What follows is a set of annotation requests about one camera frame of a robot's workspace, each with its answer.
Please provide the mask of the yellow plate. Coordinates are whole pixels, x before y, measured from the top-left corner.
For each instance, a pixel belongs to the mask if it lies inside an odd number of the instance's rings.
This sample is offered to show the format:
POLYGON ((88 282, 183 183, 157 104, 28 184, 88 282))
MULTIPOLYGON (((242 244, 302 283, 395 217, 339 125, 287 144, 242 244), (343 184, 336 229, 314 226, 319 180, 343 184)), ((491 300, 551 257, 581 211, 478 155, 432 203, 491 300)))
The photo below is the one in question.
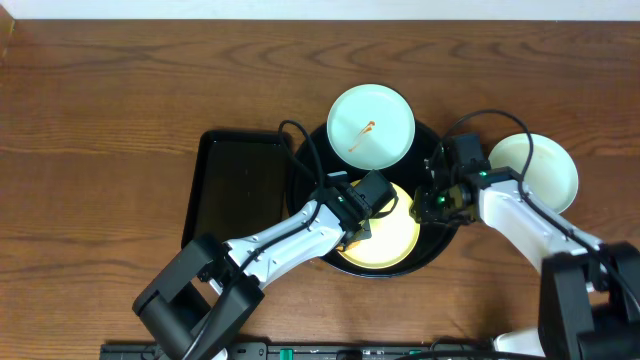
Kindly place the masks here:
POLYGON ((408 193, 392 184, 399 197, 395 210, 386 217, 370 219, 372 237, 354 249, 338 252, 349 263, 365 269, 384 269, 400 263, 414 249, 420 225, 410 216, 413 204, 408 193))

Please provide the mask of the light blue plate front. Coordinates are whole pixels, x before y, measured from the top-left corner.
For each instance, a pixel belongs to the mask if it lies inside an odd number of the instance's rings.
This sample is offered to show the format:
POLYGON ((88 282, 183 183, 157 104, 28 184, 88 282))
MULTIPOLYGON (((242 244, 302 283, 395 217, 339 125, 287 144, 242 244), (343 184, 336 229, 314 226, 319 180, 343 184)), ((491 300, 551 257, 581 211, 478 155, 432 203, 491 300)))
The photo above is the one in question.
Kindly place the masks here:
MULTIPOLYGON (((578 193, 577 167, 569 153, 552 139, 538 134, 531 137, 533 156, 524 182, 546 206, 562 213, 578 193)), ((521 173, 528 154, 527 135, 515 134, 501 140, 491 150, 489 162, 493 168, 508 166, 521 173)))

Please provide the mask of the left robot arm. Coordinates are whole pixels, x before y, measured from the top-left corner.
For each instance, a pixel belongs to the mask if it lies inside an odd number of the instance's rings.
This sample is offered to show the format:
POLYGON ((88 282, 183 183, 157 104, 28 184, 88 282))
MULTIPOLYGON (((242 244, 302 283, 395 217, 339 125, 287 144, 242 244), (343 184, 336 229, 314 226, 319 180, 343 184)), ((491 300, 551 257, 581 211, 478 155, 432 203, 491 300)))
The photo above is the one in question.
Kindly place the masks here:
POLYGON ((190 241, 142 291, 133 311, 169 359, 212 359, 264 298, 264 288, 309 259, 361 232, 393 199, 378 171, 356 185, 319 187, 288 219, 224 243, 190 241))

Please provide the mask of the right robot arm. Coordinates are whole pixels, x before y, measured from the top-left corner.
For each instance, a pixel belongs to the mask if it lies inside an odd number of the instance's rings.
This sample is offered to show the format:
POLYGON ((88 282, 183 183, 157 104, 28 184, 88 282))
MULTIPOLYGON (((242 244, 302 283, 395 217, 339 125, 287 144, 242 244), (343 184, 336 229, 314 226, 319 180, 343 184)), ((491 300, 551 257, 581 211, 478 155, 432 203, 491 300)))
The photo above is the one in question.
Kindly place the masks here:
POLYGON ((546 207, 521 173, 493 168, 481 151, 439 149, 432 182, 416 190, 419 223, 480 222, 503 235, 541 276, 538 326, 507 334, 507 353, 540 348, 548 359, 639 356, 639 251, 604 244, 546 207))

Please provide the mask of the orange green sponge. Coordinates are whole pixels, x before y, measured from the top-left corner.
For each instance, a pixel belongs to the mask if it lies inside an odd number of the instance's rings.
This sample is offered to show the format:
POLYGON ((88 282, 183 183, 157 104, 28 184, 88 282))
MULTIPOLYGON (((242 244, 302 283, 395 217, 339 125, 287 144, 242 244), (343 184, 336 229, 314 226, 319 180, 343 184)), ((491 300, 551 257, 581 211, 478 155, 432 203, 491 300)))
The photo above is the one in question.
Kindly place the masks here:
POLYGON ((353 241, 353 242, 350 242, 348 244, 340 243, 340 244, 338 244, 336 246, 335 250, 338 251, 338 252, 346 252, 346 251, 349 251, 351 249, 354 249, 358 245, 359 245, 359 241, 353 241))

